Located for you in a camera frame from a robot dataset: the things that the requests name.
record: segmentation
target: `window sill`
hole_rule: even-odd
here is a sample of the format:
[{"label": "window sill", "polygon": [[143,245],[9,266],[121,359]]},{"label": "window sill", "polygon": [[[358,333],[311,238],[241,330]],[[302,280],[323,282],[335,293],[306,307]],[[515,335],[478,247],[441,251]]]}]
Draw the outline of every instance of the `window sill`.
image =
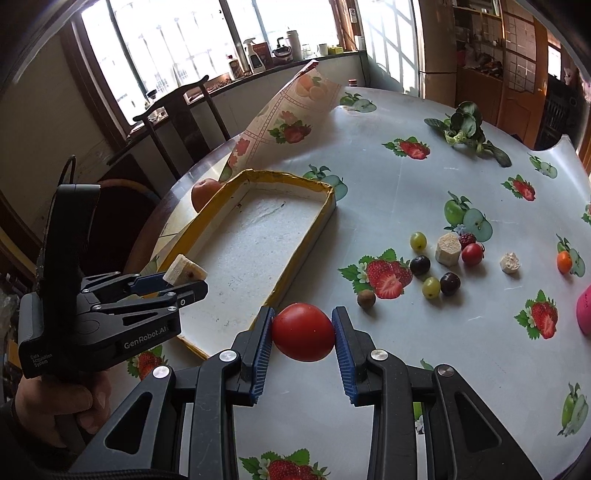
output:
[{"label": "window sill", "polygon": [[[293,61],[293,62],[287,63],[285,65],[273,67],[273,68],[265,70],[264,72],[261,72],[261,73],[255,73],[254,75],[249,75],[248,77],[244,77],[239,80],[235,80],[234,82],[232,82],[228,85],[224,85],[223,87],[220,87],[217,90],[210,92],[210,96],[212,98],[214,98],[216,95],[220,95],[222,93],[228,92],[229,90],[231,90],[237,86],[244,85],[252,80],[260,79],[264,76],[271,75],[273,73],[277,73],[282,70],[287,70],[287,69],[290,69],[293,67],[304,66],[310,60],[318,60],[318,61],[331,60],[331,59],[342,58],[342,57],[359,56],[362,53],[363,52],[360,52],[360,51],[346,51],[344,53],[337,54],[337,55],[327,55],[326,57],[318,57],[318,58],[310,58],[310,59],[305,59],[305,60]],[[199,103],[202,103],[204,101],[205,101],[205,98],[203,98],[203,95],[200,95],[199,97],[197,97],[194,100],[192,100],[191,102],[189,102],[188,105],[189,105],[189,107],[193,107],[193,106],[198,105]],[[159,119],[157,122],[155,122],[153,124],[154,129],[155,130],[158,129],[159,127],[161,127],[162,125],[164,125],[168,121],[169,121],[168,115],[162,117],[161,119]],[[127,136],[127,145],[124,146],[123,149],[121,149],[120,151],[116,152],[109,160],[107,160],[107,165],[108,166],[114,165],[117,162],[117,160],[119,160],[133,146],[137,145],[141,140],[143,140],[147,136],[148,136],[148,131],[146,130],[145,125],[143,123],[136,124],[134,127],[132,127],[131,132]]]}]

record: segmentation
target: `green grape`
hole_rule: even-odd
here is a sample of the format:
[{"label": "green grape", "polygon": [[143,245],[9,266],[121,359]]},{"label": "green grape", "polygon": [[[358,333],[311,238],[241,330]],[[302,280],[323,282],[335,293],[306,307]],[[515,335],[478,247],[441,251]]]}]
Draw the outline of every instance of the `green grape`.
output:
[{"label": "green grape", "polygon": [[441,284],[439,283],[439,280],[435,277],[429,277],[425,280],[425,283],[423,283],[422,292],[423,295],[425,295],[426,299],[431,300],[436,298],[439,295],[440,291]]},{"label": "green grape", "polygon": [[425,250],[427,246],[427,237],[421,232],[414,232],[410,236],[410,248],[415,252],[421,252]]}]

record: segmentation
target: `screw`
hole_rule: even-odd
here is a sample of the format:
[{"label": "screw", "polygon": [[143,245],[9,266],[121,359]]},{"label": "screw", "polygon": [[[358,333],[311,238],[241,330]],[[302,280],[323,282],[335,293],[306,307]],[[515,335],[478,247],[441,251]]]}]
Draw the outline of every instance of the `screw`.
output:
[{"label": "screw", "polygon": [[453,369],[453,367],[443,364],[437,367],[437,373],[442,377],[451,377],[454,373],[456,373],[456,371]]},{"label": "screw", "polygon": [[371,358],[377,360],[378,362],[382,362],[388,358],[388,352],[386,350],[382,350],[381,348],[373,350],[370,355]]},{"label": "screw", "polygon": [[236,359],[238,354],[233,350],[224,350],[220,353],[220,360],[222,362],[232,362]]},{"label": "screw", "polygon": [[169,373],[170,369],[166,365],[160,365],[152,370],[152,375],[156,378],[167,377]]}]

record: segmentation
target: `leafy green vegetable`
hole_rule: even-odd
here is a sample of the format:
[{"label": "leafy green vegetable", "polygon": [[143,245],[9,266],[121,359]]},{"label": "leafy green vegetable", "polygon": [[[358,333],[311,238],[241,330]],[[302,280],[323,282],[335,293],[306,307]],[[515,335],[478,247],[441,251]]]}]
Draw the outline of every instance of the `leafy green vegetable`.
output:
[{"label": "leafy green vegetable", "polygon": [[444,121],[437,118],[426,118],[425,123],[440,131],[446,142],[452,147],[456,144],[464,144],[473,148],[478,155],[487,151],[495,157],[501,167],[511,166],[509,155],[495,147],[490,140],[486,140],[481,128],[482,113],[474,102],[462,102],[455,113],[447,117]]}]

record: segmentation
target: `white mug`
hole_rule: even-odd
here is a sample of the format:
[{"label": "white mug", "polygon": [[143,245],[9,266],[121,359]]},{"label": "white mug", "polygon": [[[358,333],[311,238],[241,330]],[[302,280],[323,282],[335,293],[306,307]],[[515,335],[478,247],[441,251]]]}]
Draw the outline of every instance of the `white mug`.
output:
[{"label": "white mug", "polygon": [[318,55],[321,57],[326,57],[329,54],[329,46],[326,43],[321,43],[318,45],[317,48]]}]

